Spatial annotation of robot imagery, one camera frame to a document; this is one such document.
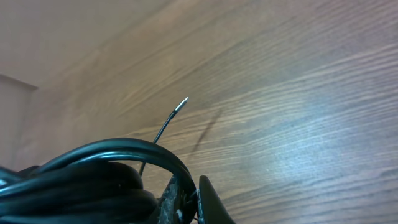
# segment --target coiled cable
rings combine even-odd
[[[167,169],[178,179],[185,202],[195,200],[195,184],[177,156],[152,142],[114,138],[78,147],[31,170],[0,167],[4,183],[0,185],[0,224],[144,223],[158,200],[144,190],[136,170],[112,162],[118,160]],[[188,214],[184,223],[193,218],[192,212]]]

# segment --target black plastic object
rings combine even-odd
[[[142,161],[173,173],[160,199],[136,170],[117,160]],[[173,153],[140,139],[93,142],[42,166],[0,167],[0,224],[234,223],[207,177],[197,190]]]
[[[216,190],[207,176],[199,178],[198,194],[198,223],[199,224],[235,224],[221,203]]]

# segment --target cable bundle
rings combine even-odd
[[[72,150],[27,174],[1,169],[0,223],[140,223],[158,206],[139,174],[116,160],[149,162],[171,171],[192,203],[195,184],[170,151],[117,138]]]

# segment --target wall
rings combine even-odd
[[[2,0],[0,73],[41,86],[168,1]]]
[[[0,165],[12,167],[34,87],[0,75]]]

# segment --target wooden floor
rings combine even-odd
[[[151,141],[186,96],[159,144],[237,223],[398,223],[398,1],[165,1],[37,90],[14,168]]]

